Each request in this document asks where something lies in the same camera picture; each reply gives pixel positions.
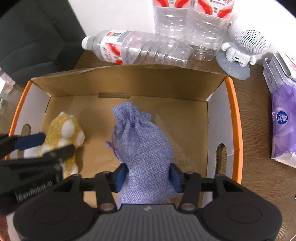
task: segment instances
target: qr code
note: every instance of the qr code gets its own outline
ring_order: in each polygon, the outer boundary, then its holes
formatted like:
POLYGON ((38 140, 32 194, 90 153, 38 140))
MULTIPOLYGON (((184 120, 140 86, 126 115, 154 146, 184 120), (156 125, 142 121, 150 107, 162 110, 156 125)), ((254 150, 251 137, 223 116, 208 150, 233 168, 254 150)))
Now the qr code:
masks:
POLYGON ((121 33, 114 33, 112 36, 118 37, 121 33))

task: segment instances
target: purple tissue package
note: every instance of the purple tissue package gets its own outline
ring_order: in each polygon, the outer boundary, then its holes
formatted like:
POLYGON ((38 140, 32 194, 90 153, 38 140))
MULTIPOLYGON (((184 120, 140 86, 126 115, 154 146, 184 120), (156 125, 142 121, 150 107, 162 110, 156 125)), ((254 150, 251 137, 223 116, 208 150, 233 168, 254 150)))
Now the purple tissue package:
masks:
POLYGON ((296 168, 296 89, 282 85, 272 94, 271 158, 296 168))

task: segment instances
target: plastic bottle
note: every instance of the plastic bottle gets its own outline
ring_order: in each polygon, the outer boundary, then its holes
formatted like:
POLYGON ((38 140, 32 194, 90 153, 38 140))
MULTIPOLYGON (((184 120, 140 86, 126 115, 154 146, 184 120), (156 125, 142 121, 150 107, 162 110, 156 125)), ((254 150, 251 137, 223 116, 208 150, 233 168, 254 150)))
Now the plastic bottle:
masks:
POLYGON ((116 64, 167 64, 190 67, 193 48, 179 40, 157 34, 126 30, 105 30, 87 36, 82 47, 102 61, 116 64))
POLYGON ((190 0, 154 0, 155 32, 186 41, 190 0))
POLYGON ((188 13, 187 44, 194 49, 194 58, 210 61, 218 53, 229 27, 233 0, 193 0, 188 13))

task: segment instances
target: white bottle cap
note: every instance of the white bottle cap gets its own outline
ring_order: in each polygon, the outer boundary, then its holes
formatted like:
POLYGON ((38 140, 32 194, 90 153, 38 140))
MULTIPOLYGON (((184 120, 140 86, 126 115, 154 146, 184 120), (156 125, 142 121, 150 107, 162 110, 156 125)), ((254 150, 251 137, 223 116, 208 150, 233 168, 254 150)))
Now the white bottle cap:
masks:
POLYGON ((87 48, 87 41, 88 41, 88 39, 90 38, 91 36, 86 36, 83 40, 82 40, 82 42, 81 42, 81 46, 82 46, 82 48, 83 49, 85 49, 85 50, 91 50, 91 49, 89 49, 89 48, 87 48))

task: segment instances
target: red and white label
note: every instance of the red and white label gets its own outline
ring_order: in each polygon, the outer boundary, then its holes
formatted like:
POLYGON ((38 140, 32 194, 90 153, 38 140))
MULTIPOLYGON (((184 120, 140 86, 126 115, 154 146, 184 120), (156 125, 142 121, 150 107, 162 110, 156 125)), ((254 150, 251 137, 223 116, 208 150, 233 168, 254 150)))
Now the red and white label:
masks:
POLYGON ((189 8, 191 0, 153 0, 156 7, 189 8))
POLYGON ((105 61, 123 64, 121 57, 121 46, 123 39, 120 40, 120 36, 125 32, 126 30, 113 29, 103 37, 100 44, 100 49, 105 61))
POLYGON ((194 10, 219 18, 230 19, 234 0, 194 0, 194 10))

